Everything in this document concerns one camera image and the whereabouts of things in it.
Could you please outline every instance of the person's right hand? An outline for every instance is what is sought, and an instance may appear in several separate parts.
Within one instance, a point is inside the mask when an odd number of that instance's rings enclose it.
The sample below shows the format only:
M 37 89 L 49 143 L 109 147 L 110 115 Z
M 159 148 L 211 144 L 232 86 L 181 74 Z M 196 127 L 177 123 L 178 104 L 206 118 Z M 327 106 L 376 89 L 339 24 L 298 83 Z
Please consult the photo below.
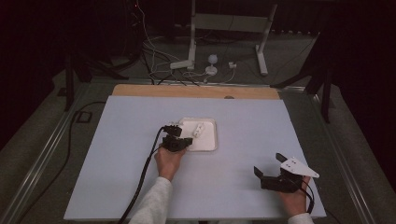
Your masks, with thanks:
M 172 181 L 178 166 L 180 165 L 181 157 L 186 153 L 186 149 L 178 152 L 171 152 L 164 147 L 160 147 L 154 158 L 157 162 L 159 176 Z
M 308 184 L 310 178 L 309 176 L 304 176 L 303 181 Z M 304 182 L 302 188 L 306 191 L 307 185 Z M 306 195 L 300 189 L 294 193 L 278 192 L 278 194 L 291 217 L 306 213 Z

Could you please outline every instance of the white object in tray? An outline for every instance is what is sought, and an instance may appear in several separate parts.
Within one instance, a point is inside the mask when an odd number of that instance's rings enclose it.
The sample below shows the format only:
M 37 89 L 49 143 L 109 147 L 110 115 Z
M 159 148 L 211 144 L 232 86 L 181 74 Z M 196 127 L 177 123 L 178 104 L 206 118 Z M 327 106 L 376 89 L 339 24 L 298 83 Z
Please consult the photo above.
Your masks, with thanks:
M 184 118 L 178 123 L 180 137 L 192 138 L 188 151 L 213 151 L 218 148 L 218 133 L 213 119 Z

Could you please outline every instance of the person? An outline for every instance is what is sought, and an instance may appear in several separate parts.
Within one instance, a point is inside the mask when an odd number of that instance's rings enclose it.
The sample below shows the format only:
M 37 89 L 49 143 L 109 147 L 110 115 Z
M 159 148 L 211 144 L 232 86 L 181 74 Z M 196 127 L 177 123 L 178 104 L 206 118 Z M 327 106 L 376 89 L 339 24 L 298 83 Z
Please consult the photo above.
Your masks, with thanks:
M 142 202 L 131 218 L 129 224 L 160 224 L 166 222 L 168 206 L 172 197 L 172 180 L 180 166 L 180 161 L 186 149 L 179 152 L 171 152 L 164 147 L 160 147 L 154 155 L 157 162 L 158 177 L 143 197 Z M 305 176 L 304 182 L 308 183 L 310 177 Z M 311 224 L 311 216 L 306 213 L 305 194 L 298 190 L 294 193 L 278 192 L 280 199 L 289 213 L 289 224 Z

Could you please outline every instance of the white sleeve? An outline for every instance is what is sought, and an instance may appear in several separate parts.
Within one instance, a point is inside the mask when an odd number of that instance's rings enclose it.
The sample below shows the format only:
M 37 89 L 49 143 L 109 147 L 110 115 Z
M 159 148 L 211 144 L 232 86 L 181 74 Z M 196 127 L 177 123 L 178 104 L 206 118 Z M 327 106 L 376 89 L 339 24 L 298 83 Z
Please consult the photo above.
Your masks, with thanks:
M 157 177 L 155 184 L 143 197 L 137 212 L 129 221 L 130 224 L 165 223 L 168 205 L 172 196 L 172 184 L 163 177 Z
M 308 213 L 303 213 L 289 218 L 288 224 L 314 224 L 314 221 Z

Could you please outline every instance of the forearm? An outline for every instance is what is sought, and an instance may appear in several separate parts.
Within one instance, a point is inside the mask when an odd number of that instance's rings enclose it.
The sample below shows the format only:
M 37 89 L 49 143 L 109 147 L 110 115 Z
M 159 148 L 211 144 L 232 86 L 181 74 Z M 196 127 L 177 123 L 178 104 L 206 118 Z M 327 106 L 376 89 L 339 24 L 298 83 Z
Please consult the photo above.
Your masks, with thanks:
M 157 177 L 155 184 L 143 198 L 130 224 L 165 223 L 168 205 L 172 195 L 172 184 L 163 177 Z
M 289 218 L 288 224 L 314 224 L 314 221 L 308 213 L 303 213 Z

